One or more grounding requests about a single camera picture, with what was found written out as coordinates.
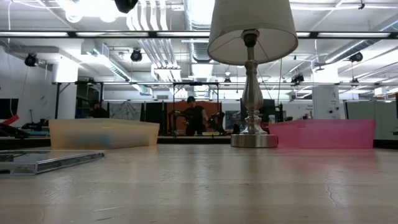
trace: ceiling light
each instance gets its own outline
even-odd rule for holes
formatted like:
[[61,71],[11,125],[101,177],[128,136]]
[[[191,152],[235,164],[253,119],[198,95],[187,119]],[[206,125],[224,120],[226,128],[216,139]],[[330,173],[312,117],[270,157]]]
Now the ceiling light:
[[309,37],[309,32],[297,32],[297,37]]
[[0,37],[68,37],[66,32],[16,32],[1,31]]
[[181,40],[181,43],[183,44],[207,44],[209,40],[195,40],[195,39],[190,39],[190,40]]
[[183,32],[164,32],[164,31],[158,31],[157,35],[159,37],[191,37],[191,36],[195,36],[195,37],[209,37],[210,32],[201,32],[201,31],[183,31]]
[[100,38],[100,37],[135,37],[135,38],[146,38],[149,36],[148,32],[76,32],[78,37],[91,37],[91,38]]
[[321,32],[318,37],[363,37],[375,38],[375,37],[388,37],[389,32]]
[[172,82],[131,82],[130,84],[138,84],[138,85],[173,85]]

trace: white lampshade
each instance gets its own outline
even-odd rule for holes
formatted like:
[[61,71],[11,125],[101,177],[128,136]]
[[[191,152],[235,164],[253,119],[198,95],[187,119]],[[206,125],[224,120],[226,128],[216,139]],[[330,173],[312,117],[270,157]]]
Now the white lampshade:
[[289,0],[216,0],[208,55],[217,62],[244,65],[247,48],[241,34],[257,29],[254,59],[266,63],[292,53],[298,46]]

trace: translucent plastic bin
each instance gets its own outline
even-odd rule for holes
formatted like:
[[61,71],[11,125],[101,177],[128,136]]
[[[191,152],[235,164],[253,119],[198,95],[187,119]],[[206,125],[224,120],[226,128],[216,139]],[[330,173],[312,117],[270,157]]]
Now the translucent plastic bin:
[[157,144],[159,124],[123,119],[53,119],[52,149],[116,149]]
[[269,125],[280,147],[303,149],[371,149],[374,120],[318,119],[299,120]]

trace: exposed ceiling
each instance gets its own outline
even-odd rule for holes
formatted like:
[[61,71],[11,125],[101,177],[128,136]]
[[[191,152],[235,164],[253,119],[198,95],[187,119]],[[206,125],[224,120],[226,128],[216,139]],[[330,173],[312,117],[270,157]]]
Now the exposed ceiling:
[[[129,30],[126,24],[126,16],[119,16],[114,22],[103,22],[99,17],[83,17],[77,23],[68,22],[65,18],[65,9],[58,4],[59,1],[70,0],[9,0],[0,1],[0,30]],[[186,3],[196,0],[167,0],[166,24],[170,30],[187,30],[188,18]],[[147,1],[147,23],[150,24],[150,2]],[[159,13],[160,1],[154,0],[157,4],[157,13]],[[204,21],[211,17],[211,4],[214,0],[201,0],[202,5],[208,4],[199,13]],[[398,21],[398,1],[396,0],[365,0],[366,7],[359,10],[360,0],[290,0],[293,7],[293,15],[296,29],[299,31],[379,31],[380,25]],[[157,18],[157,25],[160,27],[161,22]],[[188,43],[188,40],[172,39],[172,52],[178,66],[181,68],[181,78],[204,78],[210,81],[222,82],[226,77],[226,72],[230,73],[231,81],[245,81],[245,69],[236,66],[222,65],[212,63],[209,68],[194,68],[192,65],[195,61],[192,59],[191,51],[195,47]],[[104,65],[93,62],[90,55],[82,54],[81,45],[83,40],[62,39],[49,41],[48,39],[15,39],[11,40],[11,44],[18,46],[47,46],[57,47],[74,57],[80,64],[79,76],[93,77],[97,81],[112,82],[117,80],[115,75]],[[282,77],[289,82],[290,78],[296,73],[303,73],[306,81],[311,81],[313,69],[315,67],[301,66],[295,71],[297,65],[304,60],[311,59],[313,62],[323,60],[324,57],[332,52],[339,50],[342,46],[350,44],[350,40],[300,40],[297,50],[280,61],[272,62],[259,66],[259,79],[265,82],[278,82]],[[105,44],[109,47],[109,57],[112,58],[120,67],[129,73],[136,81],[151,82],[154,81],[150,74],[152,62],[148,55],[142,49],[143,59],[141,62],[132,62],[130,55],[135,48],[143,48],[141,43],[136,39],[96,39],[96,46]],[[354,63],[351,69],[351,63],[340,61],[333,64],[339,71],[339,79],[348,82],[352,77],[366,77],[361,80],[364,82],[389,82],[398,79],[398,46],[397,40],[383,40],[369,46],[361,51],[364,60],[360,63]],[[59,55],[45,55],[43,59],[48,61],[57,60]],[[368,76],[371,72],[378,72],[381,68],[388,66],[383,72],[375,73]]]

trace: lamp base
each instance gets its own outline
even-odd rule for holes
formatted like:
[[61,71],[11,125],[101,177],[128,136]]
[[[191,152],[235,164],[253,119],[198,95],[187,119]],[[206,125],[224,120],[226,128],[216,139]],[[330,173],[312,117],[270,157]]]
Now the lamp base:
[[233,134],[232,147],[270,148],[278,147],[278,136],[273,134]]

